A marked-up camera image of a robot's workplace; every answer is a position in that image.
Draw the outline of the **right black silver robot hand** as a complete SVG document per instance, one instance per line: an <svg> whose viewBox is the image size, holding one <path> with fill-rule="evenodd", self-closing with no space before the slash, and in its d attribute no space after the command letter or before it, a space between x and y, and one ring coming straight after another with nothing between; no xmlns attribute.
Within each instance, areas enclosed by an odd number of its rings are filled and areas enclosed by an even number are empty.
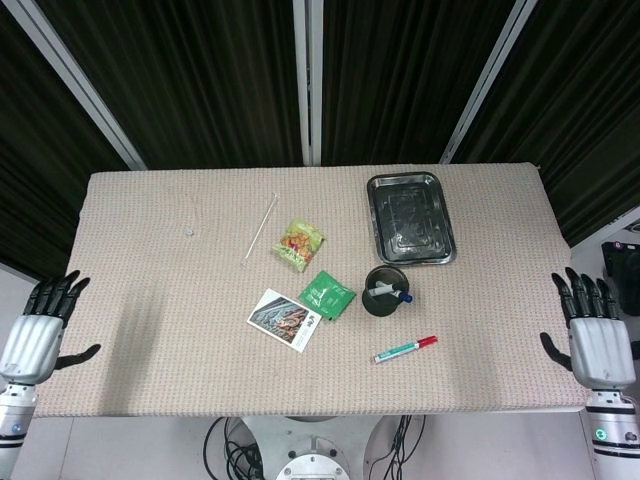
<svg viewBox="0 0 640 480"><path fill-rule="evenodd" d="M634 362L639 359L639 343L630 340L617 302L603 279L579 274L570 267L565 273L553 272L551 279L560 299L569 352L561 352L549 333L541 332L544 352L589 390L626 389L636 382Z"/></svg>

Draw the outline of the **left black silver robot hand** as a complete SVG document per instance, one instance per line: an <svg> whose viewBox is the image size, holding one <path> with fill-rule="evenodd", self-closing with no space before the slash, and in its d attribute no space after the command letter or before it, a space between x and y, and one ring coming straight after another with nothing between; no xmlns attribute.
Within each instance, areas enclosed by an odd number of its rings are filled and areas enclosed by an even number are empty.
<svg viewBox="0 0 640 480"><path fill-rule="evenodd" d="M6 383L42 384L54 372L87 362L100 351L101 346L93 344L77 354L60 354L76 303L89 283L75 270L43 280L32 289L1 355L1 378Z"/></svg>

